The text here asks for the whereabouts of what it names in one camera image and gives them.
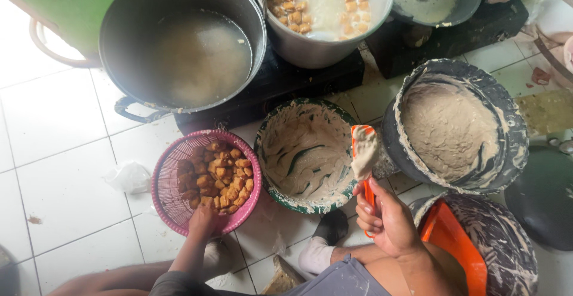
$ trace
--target pink plastic basket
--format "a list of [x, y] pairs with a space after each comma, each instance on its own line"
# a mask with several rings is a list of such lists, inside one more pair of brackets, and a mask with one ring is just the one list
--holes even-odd
[[151, 196], [159, 217], [171, 229], [183, 236], [189, 234], [189, 219], [193, 215], [193, 210], [181, 199], [177, 189], [177, 161], [191, 157], [194, 147], [206, 146], [215, 139], [226, 142], [245, 154], [253, 165], [254, 181], [254, 189], [249, 199], [237, 212], [226, 217], [228, 221], [220, 221], [215, 232], [228, 234], [239, 227], [253, 211], [261, 193], [261, 167], [258, 159], [253, 149], [239, 136], [222, 130], [202, 130], [179, 138], [161, 155], [155, 166], [151, 179]]

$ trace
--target foot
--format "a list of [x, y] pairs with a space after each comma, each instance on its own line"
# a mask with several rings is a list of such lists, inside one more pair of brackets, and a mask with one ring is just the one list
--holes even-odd
[[327, 213], [311, 240], [298, 256], [298, 266], [318, 275], [330, 266], [334, 245], [348, 233], [348, 219], [342, 210]]
[[205, 247], [203, 281], [225, 275], [233, 268], [233, 257], [221, 238], [212, 239]]
[[348, 218], [341, 209], [336, 209], [323, 216], [312, 237], [321, 237], [333, 246], [347, 234]]

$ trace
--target gas stove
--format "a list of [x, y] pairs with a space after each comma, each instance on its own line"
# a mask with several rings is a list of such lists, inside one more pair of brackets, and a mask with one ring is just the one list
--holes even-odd
[[270, 47], [253, 81], [231, 100], [191, 114], [175, 114], [183, 134], [224, 126], [235, 128], [265, 117], [282, 102], [297, 97], [319, 97], [362, 84], [364, 61], [360, 51], [324, 69], [298, 68]]

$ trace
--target person's hand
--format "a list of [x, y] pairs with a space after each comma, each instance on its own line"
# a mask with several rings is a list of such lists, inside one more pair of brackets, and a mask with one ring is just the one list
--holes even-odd
[[203, 234], [211, 236], [217, 226], [219, 212], [212, 207], [213, 201], [209, 200], [207, 204], [200, 204], [193, 216], [189, 219], [189, 235]]
[[376, 197], [374, 207], [364, 197], [364, 181], [360, 181], [352, 191], [358, 201], [358, 226], [375, 233], [374, 243], [393, 258], [407, 258], [423, 251], [425, 247], [408, 207], [391, 188], [381, 187], [372, 177], [368, 181]]

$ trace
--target green bowl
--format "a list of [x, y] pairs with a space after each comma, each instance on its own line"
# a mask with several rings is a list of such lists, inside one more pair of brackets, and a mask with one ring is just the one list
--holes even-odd
[[[276, 116], [283, 109], [292, 109], [298, 105], [303, 105], [303, 104], [318, 105], [321, 108], [326, 108], [326, 109], [332, 111], [334, 114], [339, 116], [343, 121], [348, 123], [348, 135], [350, 135], [350, 128], [356, 124], [356, 121], [348, 112], [346, 112], [344, 109], [340, 108], [338, 105], [336, 105], [332, 102], [329, 102], [326, 100], [307, 99], [307, 98], [294, 99], [294, 100], [291, 100], [289, 102], [285, 102], [285, 103], [279, 105], [277, 108], [275, 108], [274, 110], [269, 112], [269, 114], [267, 115], [265, 120], [263, 120], [261, 127], [257, 131], [257, 136], [256, 136], [255, 142], [254, 142], [254, 152], [255, 152], [255, 154], [257, 154], [257, 157], [261, 163], [261, 171], [262, 171], [262, 175], [263, 175], [262, 176], [262, 185], [265, 188], [265, 190], [267, 190], [267, 192], [270, 194], [270, 196], [272, 196], [273, 199], [275, 199], [276, 202], [282, 204], [284, 207], [286, 207], [290, 210], [300, 212], [300, 213], [325, 214], [325, 213], [328, 213], [330, 211], [333, 211], [335, 209], [340, 208], [341, 206], [343, 206], [345, 203], [347, 203], [353, 197], [352, 189], [354, 188], [354, 186], [357, 183], [357, 181], [355, 179], [352, 179], [347, 184], [342, 183], [342, 182], [339, 183], [340, 185], [346, 186], [344, 188], [344, 190], [340, 192], [343, 196], [346, 196], [348, 198], [348, 200], [346, 202], [344, 202], [344, 203], [328, 202], [328, 203], [324, 203], [324, 205], [320, 205], [318, 203], [313, 203], [313, 204], [315, 204], [313, 206], [302, 206], [302, 205], [293, 205], [293, 204], [289, 203], [289, 201], [291, 201], [292, 198], [284, 195], [283, 193], [281, 193], [276, 188], [276, 186], [273, 184], [273, 181], [270, 178], [268, 178], [268, 175], [267, 175], [266, 169], [265, 169], [265, 165], [267, 163], [267, 158], [264, 154], [264, 149], [261, 147], [261, 145], [262, 145], [261, 134], [263, 134], [267, 130], [267, 124], [268, 124], [269, 120], [272, 117]], [[351, 146], [349, 149], [347, 149], [346, 153], [348, 154], [348, 156], [350, 156], [352, 158], [352, 147]]]

